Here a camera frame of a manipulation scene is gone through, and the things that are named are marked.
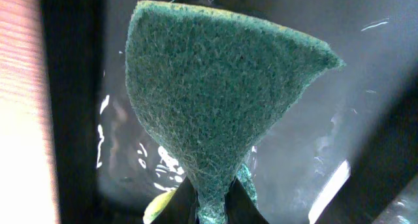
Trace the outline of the green yellow sponge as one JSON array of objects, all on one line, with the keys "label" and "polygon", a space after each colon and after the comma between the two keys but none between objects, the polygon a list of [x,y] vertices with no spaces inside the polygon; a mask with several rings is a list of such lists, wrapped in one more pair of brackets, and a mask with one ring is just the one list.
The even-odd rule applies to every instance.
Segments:
[{"label": "green yellow sponge", "polygon": [[324,72],[344,61],[324,41],[262,18],[141,0],[125,83],[145,131],[197,190],[201,223],[225,223],[245,156]]}]

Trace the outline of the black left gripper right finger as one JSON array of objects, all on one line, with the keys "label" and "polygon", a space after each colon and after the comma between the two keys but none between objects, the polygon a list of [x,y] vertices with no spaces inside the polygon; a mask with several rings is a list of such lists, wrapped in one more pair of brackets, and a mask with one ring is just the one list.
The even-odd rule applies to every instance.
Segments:
[{"label": "black left gripper right finger", "polygon": [[237,177],[231,182],[225,194],[225,215],[227,224],[269,224]]}]

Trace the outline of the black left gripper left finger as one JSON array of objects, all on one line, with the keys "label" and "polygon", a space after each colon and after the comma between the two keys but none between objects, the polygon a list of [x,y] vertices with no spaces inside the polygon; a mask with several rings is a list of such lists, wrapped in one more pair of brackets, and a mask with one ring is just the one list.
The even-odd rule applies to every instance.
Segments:
[{"label": "black left gripper left finger", "polygon": [[197,192],[186,177],[175,190],[156,196],[150,203],[151,224],[198,224]]}]

